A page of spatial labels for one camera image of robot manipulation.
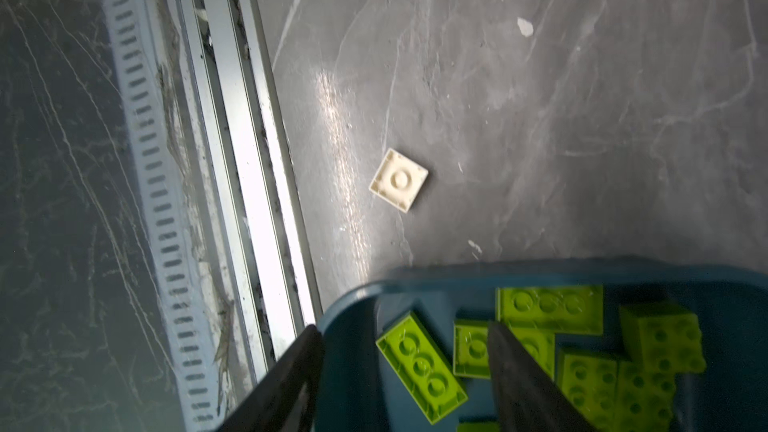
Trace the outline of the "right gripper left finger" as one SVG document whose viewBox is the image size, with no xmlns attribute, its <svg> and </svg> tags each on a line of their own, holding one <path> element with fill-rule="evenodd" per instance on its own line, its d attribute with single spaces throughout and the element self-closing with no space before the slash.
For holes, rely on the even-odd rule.
<svg viewBox="0 0 768 432">
<path fill-rule="evenodd" d="M 221 431 L 310 431 L 324 360 L 323 336 L 307 326 L 246 399 L 219 426 Z"/>
</svg>

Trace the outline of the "green long brick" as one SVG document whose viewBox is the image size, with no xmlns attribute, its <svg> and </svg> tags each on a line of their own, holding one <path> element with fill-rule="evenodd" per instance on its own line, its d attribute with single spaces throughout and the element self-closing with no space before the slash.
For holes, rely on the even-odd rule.
<svg viewBox="0 0 768 432">
<path fill-rule="evenodd" d="M 457 425 L 456 432 L 499 432 L 500 426 L 494 421 L 462 422 Z"/>
<path fill-rule="evenodd" d="M 496 320 L 507 326 L 555 334 L 603 334 L 602 286 L 497 288 L 495 296 Z"/>
<path fill-rule="evenodd" d="M 535 363 L 543 373 L 555 377 L 555 334 L 538 329 L 514 328 L 508 326 L 509 334 L 500 348 L 502 358 L 527 355 L 523 362 Z M 453 325 L 452 371 L 462 378 L 490 379 L 490 357 L 492 350 L 489 322 L 456 319 Z"/>
<path fill-rule="evenodd" d="M 556 384 L 598 431 L 612 431 L 618 362 L 610 354 L 563 348 L 557 355 Z"/>
<path fill-rule="evenodd" d="M 468 401 L 464 384 L 414 311 L 389 327 L 376 346 L 430 425 Z"/>
</svg>

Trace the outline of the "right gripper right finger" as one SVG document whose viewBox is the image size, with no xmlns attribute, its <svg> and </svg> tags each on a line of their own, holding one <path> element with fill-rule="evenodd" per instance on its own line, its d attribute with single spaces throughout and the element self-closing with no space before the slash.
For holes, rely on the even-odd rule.
<svg viewBox="0 0 768 432">
<path fill-rule="evenodd" d="M 510 331 L 489 322 L 491 384 L 502 431 L 592 431 L 594 427 L 568 401 L 556 384 L 527 355 L 502 358 Z"/>
</svg>

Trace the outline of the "green small square brick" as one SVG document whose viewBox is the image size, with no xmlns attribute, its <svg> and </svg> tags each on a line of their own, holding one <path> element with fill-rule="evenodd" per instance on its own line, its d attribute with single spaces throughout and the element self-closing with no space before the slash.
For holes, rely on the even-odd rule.
<svg viewBox="0 0 768 432">
<path fill-rule="evenodd" d="M 619 307 L 625 352 L 648 372 L 703 373 L 702 331 L 698 316 L 674 302 L 645 302 Z"/>
</svg>

